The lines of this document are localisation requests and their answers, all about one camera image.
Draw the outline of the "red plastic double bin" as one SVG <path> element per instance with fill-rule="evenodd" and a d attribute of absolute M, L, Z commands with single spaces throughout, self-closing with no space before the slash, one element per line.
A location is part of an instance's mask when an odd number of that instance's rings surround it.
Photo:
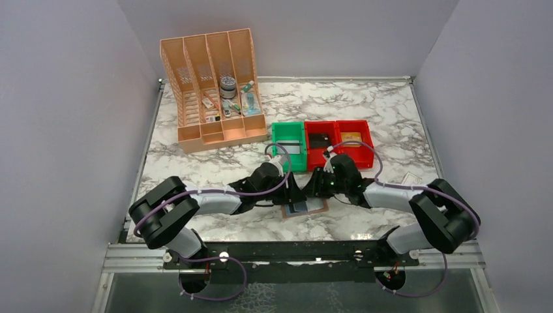
<path fill-rule="evenodd" d="M 306 121 L 305 137 L 307 145 L 307 170 L 312 171 L 315 167 L 322 167 L 325 163 L 323 152 L 326 149 L 309 149 L 308 134 L 310 133 L 327 133 L 331 137 L 331 145 L 338 144 L 334 149 L 336 153 L 345 153 L 349 155 L 355 165 L 360 169 L 372 168 L 374 164 L 374 153 L 362 145 L 365 143 L 373 147 L 372 138 L 368 122 L 365 120 L 339 120 L 339 121 Z M 360 132 L 363 140 L 359 147 L 345 146 L 346 142 L 342 142 L 341 132 Z"/>

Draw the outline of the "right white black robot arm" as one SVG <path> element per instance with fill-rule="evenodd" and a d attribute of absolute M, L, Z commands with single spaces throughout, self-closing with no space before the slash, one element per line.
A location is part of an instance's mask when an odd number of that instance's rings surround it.
<path fill-rule="evenodd" d="M 379 252 L 388 258 L 429 248 L 451 254 L 476 237 L 481 225 L 477 213 L 446 180 L 422 186 L 384 183 L 363 177 L 346 154 L 332 156 L 325 166 L 315 168 L 302 191 L 315 198 L 343 194 L 358 207 L 414 214 L 415 223 L 394 227 L 378 239 Z"/>

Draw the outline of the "green plastic bin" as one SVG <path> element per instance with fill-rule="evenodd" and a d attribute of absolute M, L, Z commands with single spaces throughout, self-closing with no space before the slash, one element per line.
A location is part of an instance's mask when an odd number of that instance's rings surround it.
<path fill-rule="evenodd" d="M 307 145 L 303 122 L 278 122 L 271 125 L 271 138 L 281 147 L 273 146 L 273 155 L 286 151 L 291 158 L 293 172 L 307 171 Z"/>

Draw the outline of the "orange plastic file organizer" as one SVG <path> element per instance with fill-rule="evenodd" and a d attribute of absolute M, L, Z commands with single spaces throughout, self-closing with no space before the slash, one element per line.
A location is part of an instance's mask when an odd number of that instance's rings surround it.
<path fill-rule="evenodd" d="M 250 29 L 238 29 L 160 41 L 160 57 L 177 105 L 177 141 L 185 153 L 196 153 L 267 139 L 265 112 L 258 87 L 254 43 Z M 232 76 L 237 94 L 224 99 L 220 78 Z M 241 88 L 250 80 L 262 113 L 243 116 L 227 102 L 241 106 Z M 214 98 L 219 110 L 207 110 L 205 96 Z"/>

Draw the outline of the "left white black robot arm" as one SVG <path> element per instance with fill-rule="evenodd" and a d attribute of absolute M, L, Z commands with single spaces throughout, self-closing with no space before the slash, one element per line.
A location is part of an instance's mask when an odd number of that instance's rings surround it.
<path fill-rule="evenodd" d="M 136 236 L 148 248 L 166 247 L 181 259 L 198 260 L 206 258 L 207 247 L 196 231 L 186 227 L 193 217 L 240 215 L 261 201 L 294 205 L 306 201 L 306 196 L 281 164 L 264 162 L 248 177 L 222 188 L 200 189 L 171 176 L 136 200 L 128 213 Z"/>

